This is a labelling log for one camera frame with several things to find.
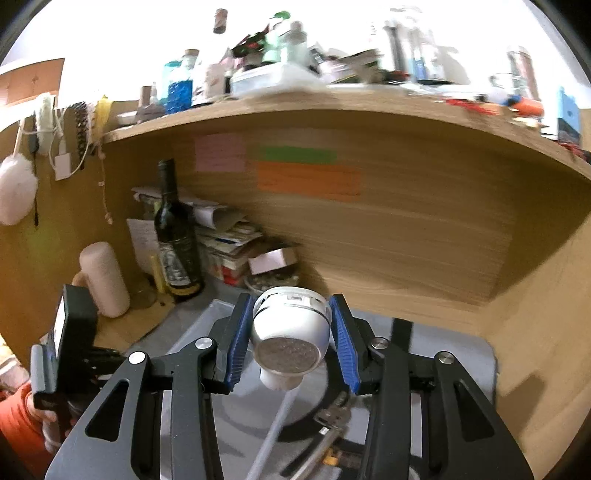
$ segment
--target wine bottle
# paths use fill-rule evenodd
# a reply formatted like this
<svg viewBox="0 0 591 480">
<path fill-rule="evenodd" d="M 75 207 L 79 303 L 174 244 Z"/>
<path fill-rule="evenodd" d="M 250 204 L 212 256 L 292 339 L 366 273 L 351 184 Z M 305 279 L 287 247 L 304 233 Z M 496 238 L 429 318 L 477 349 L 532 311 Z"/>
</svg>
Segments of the wine bottle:
<svg viewBox="0 0 591 480">
<path fill-rule="evenodd" d="M 203 274 L 195 230 L 189 208 L 178 199 L 174 159 L 158 163 L 162 185 L 162 205 L 154 226 L 158 236 L 160 264 L 168 290 L 175 301 L 197 295 L 203 287 Z"/>
</svg>

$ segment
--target white wall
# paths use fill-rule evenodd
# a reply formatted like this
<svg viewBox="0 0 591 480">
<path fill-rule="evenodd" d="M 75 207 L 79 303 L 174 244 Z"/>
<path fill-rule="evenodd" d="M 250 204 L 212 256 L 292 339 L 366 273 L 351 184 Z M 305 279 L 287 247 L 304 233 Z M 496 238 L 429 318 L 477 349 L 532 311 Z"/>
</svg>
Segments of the white wall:
<svg viewBox="0 0 591 480">
<path fill-rule="evenodd" d="M 554 125 L 558 87 L 564 86 L 581 108 L 588 108 L 591 85 L 554 27 L 542 15 L 536 16 L 527 2 L 52 0 L 21 34 L 3 66 L 65 57 L 60 106 L 103 93 L 114 100 L 133 99 L 139 86 L 158 79 L 161 66 L 185 48 L 199 48 L 205 63 L 216 62 L 226 47 L 262 29 L 279 9 L 304 22 L 310 44 L 318 41 L 324 48 L 355 53 L 367 48 L 372 18 L 395 4 L 412 3 L 429 16 L 436 42 L 446 47 L 442 51 L 451 80 L 485 85 L 489 75 L 508 71 L 507 45 L 526 47 L 533 58 L 546 122 Z M 214 35 L 214 12 L 220 7 L 229 10 L 228 29 L 224 35 Z"/>
</svg>

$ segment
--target metal mesh filter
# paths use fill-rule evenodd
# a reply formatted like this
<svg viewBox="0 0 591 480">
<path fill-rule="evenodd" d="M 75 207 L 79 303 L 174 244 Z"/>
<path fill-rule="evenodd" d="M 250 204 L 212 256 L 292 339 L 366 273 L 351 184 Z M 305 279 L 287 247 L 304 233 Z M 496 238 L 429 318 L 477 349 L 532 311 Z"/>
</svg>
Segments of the metal mesh filter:
<svg viewBox="0 0 591 480">
<path fill-rule="evenodd" d="M 255 359 L 266 370 L 282 374 L 300 374 L 315 366 L 320 359 L 320 352 L 310 342 L 275 337 L 259 343 Z"/>
</svg>

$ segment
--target green sticky note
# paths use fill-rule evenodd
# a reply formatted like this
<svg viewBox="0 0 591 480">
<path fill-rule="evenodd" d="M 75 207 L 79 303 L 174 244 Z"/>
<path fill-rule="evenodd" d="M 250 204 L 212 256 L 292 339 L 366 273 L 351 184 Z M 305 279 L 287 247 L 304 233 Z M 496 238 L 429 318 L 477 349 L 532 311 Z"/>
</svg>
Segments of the green sticky note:
<svg viewBox="0 0 591 480">
<path fill-rule="evenodd" d="M 261 147 L 259 160 L 330 165 L 336 161 L 336 152 L 324 148 Z"/>
</svg>

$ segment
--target wine label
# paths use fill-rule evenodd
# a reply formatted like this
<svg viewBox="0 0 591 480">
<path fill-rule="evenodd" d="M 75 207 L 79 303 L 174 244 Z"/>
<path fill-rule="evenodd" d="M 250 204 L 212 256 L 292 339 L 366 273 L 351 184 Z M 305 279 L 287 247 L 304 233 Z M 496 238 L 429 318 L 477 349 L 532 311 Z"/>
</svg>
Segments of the wine label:
<svg viewBox="0 0 591 480">
<path fill-rule="evenodd" d="M 194 260 L 197 252 L 191 238 L 159 242 L 159 246 L 162 271 L 170 287 L 187 287 L 199 280 L 199 264 Z"/>
</svg>

